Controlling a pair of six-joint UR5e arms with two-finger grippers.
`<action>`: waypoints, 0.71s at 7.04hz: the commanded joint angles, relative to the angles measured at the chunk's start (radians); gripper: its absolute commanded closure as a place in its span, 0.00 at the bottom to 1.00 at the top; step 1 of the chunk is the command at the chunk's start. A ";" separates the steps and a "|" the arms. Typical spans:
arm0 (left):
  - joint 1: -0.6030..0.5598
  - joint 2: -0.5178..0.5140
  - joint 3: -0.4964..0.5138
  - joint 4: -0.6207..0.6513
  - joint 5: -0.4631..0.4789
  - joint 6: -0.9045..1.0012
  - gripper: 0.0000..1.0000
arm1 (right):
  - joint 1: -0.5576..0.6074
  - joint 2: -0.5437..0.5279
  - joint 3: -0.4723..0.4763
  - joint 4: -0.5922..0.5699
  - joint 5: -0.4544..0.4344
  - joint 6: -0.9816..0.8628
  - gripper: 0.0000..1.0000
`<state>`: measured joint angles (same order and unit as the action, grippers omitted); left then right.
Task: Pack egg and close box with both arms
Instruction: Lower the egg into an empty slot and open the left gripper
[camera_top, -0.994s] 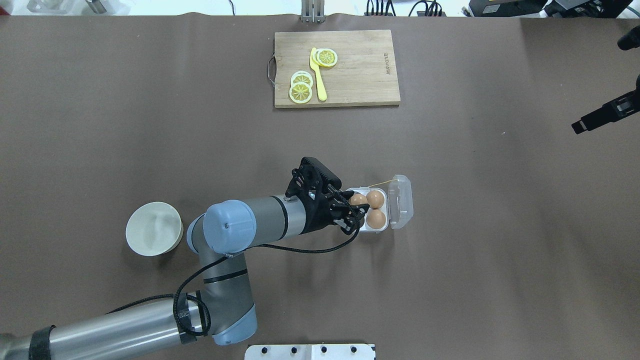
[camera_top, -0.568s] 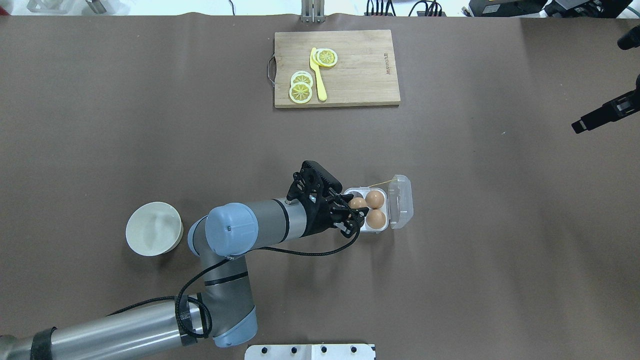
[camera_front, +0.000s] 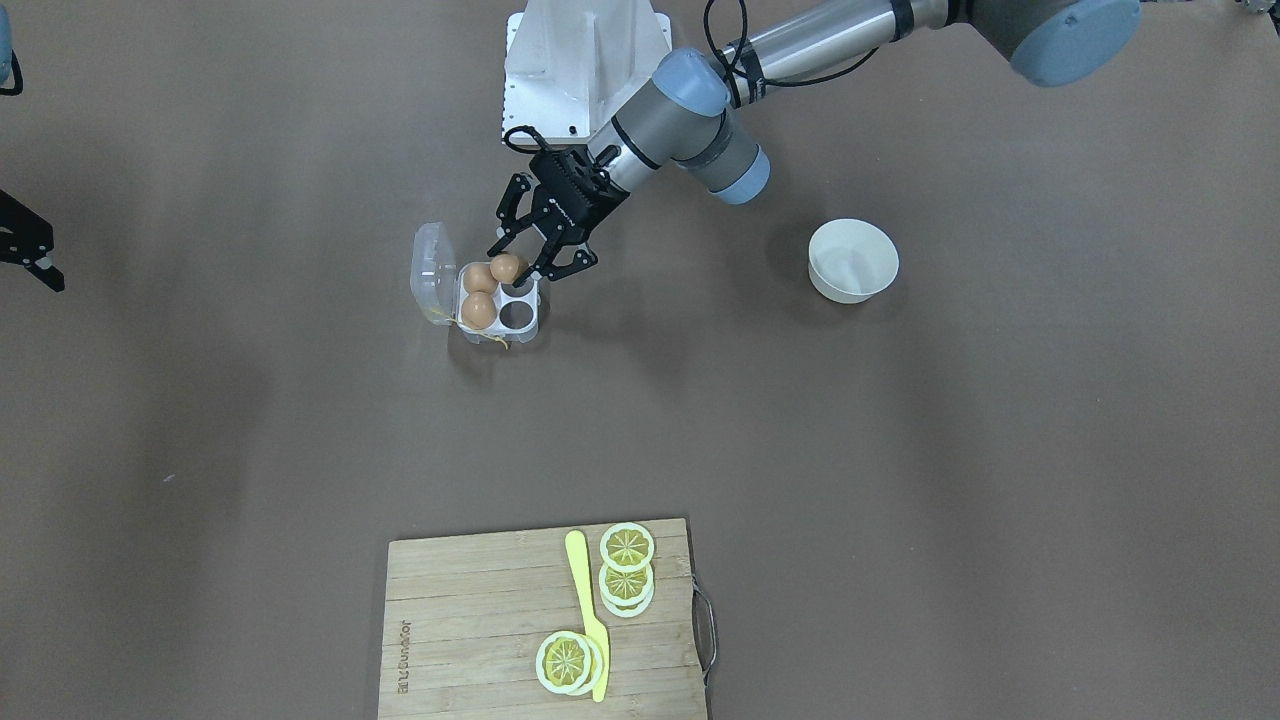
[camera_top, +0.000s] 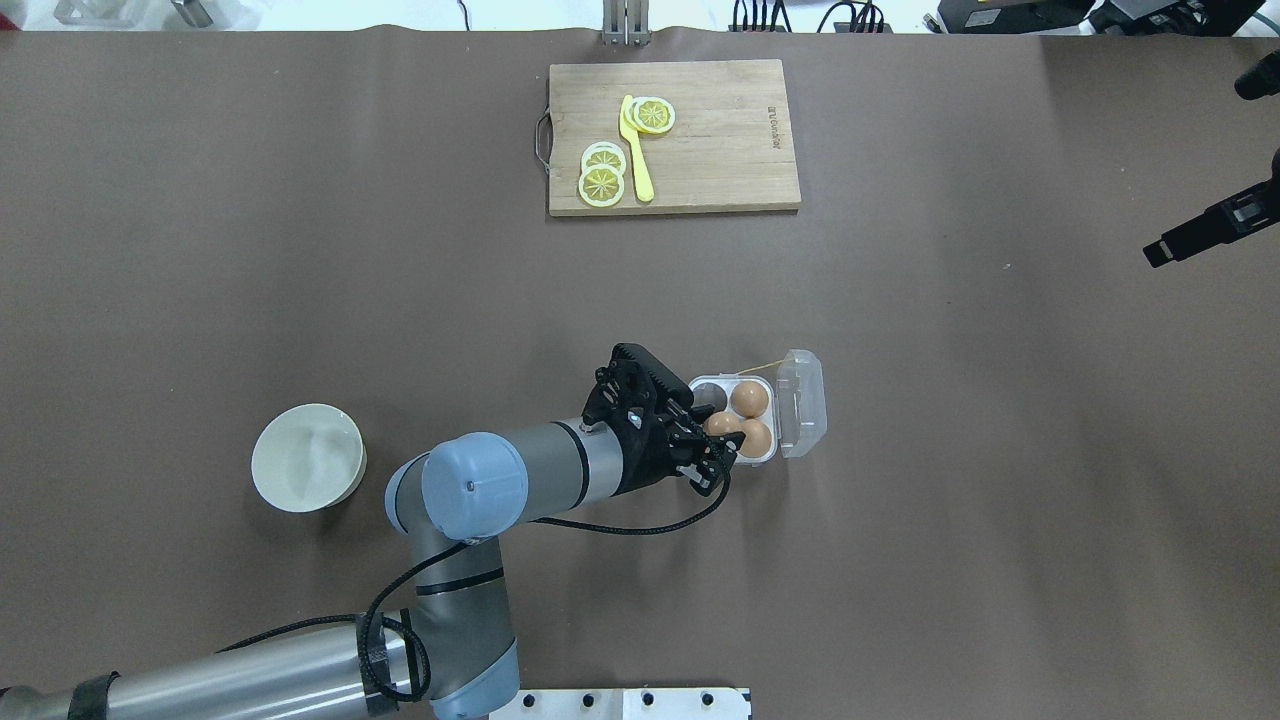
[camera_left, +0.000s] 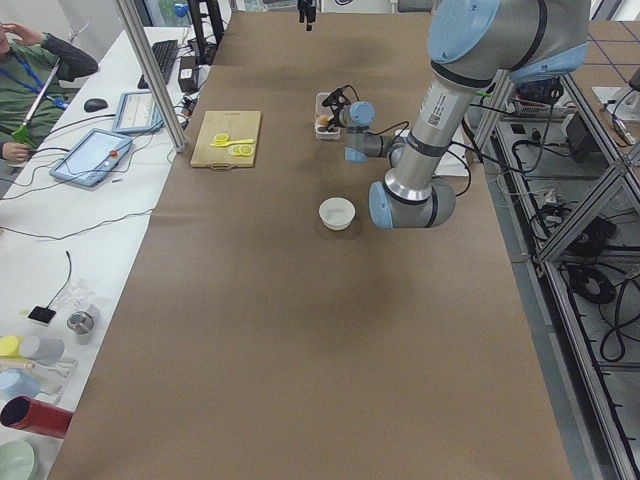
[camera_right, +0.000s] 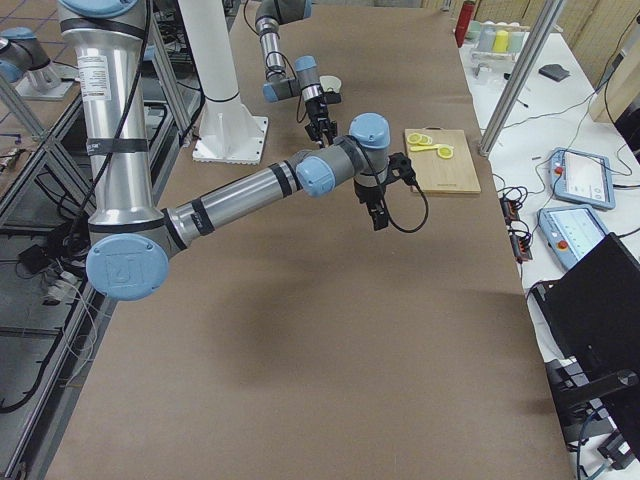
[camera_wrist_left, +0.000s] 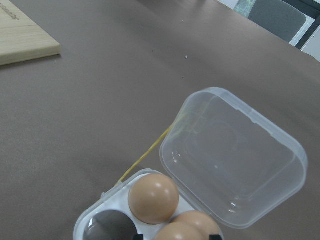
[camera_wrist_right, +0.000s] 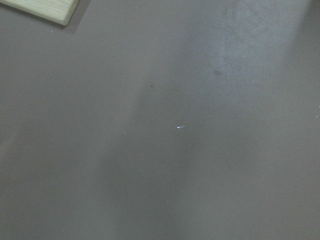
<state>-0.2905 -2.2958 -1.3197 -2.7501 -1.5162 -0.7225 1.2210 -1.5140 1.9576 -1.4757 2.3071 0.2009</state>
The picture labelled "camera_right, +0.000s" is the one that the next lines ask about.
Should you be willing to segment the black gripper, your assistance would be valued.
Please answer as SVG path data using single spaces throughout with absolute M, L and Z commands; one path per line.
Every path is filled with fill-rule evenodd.
M 382 204 L 386 187 L 363 186 L 358 182 L 354 183 L 354 191 L 360 204 L 366 204 L 371 217 L 373 230 L 379 231 L 388 227 L 389 215 L 386 207 Z
M 309 138 L 318 142 L 318 132 L 315 125 L 321 124 L 321 134 L 324 145 L 332 145 L 337 136 L 337 122 L 330 120 L 328 106 L 324 97 L 314 97 L 305 101 L 305 109 L 310 123 L 305 126 Z

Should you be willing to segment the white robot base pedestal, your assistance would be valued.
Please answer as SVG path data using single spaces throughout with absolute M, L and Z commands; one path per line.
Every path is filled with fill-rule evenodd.
M 268 119 L 242 102 L 222 3 L 182 0 L 179 8 L 205 97 L 193 158 L 259 164 Z

